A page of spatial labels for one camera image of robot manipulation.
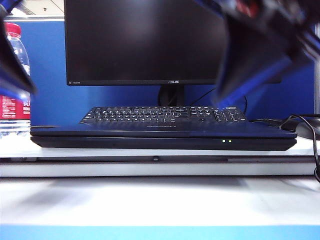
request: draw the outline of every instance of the red label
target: red label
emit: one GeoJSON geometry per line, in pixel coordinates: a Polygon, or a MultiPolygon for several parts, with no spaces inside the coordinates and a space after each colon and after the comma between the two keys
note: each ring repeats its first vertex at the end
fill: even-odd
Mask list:
{"type": "Polygon", "coordinates": [[[30,120],[30,101],[0,95],[0,120],[30,120]]]}

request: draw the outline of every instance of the water bottle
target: water bottle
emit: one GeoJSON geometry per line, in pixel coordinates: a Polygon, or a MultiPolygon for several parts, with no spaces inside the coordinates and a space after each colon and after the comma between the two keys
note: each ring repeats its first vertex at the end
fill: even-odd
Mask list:
{"type": "MultiPolygon", "coordinates": [[[[21,28],[5,22],[6,36],[26,73],[30,75],[27,51],[21,42],[21,28]]],[[[0,139],[6,136],[28,136],[30,132],[30,95],[25,100],[0,95],[0,139]]]]}

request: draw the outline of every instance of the computer mouse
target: computer mouse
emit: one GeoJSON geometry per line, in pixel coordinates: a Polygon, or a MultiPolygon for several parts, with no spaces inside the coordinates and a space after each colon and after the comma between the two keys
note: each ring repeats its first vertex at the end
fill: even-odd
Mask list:
{"type": "MultiPolygon", "coordinates": [[[[320,118],[310,118],[310,119],[307,119],[307,121],[314,129],[315,139],[320,140],[320,118]]],[[[300,122],[295,128],[295,132],[299,137],[302,137],[305,139],[314,138],[311,129],[307,126],[305,122],[300,122]]]]}

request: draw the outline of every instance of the blue wall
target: blue wall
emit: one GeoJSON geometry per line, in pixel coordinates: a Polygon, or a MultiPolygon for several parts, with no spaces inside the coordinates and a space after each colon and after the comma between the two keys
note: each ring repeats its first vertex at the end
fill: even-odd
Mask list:
{"type": "MultiPolygon", "coordinates": [[[[32,125],[78,123],[94,106],[156,106],[158,86],[67,86],[64,23],[17,22],[30,59],[31,77],[38,93],[31,98],[32,125]]],[[[186,104],[212,85],[186,87],[186,104]]],[[[310,64],[284,77],[280,84],[260,87],[248,96],[247,116],[285,118],[292,113],[313,113],[314,66],[310,64]]],[[[199,105],[209,105],[210,95],[199,105]]],[[[244,109],[245,101],[237,103],[244,109]]]]}

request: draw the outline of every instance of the monitor screen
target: monitor screen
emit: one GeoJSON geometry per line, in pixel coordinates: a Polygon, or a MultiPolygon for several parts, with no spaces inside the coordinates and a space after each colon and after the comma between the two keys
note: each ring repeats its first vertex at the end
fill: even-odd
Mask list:
{"type": "Polygon", "coordinates": [[[214,84],[223,19],[193,0],[66,0],[70,86],[214,84]]]}

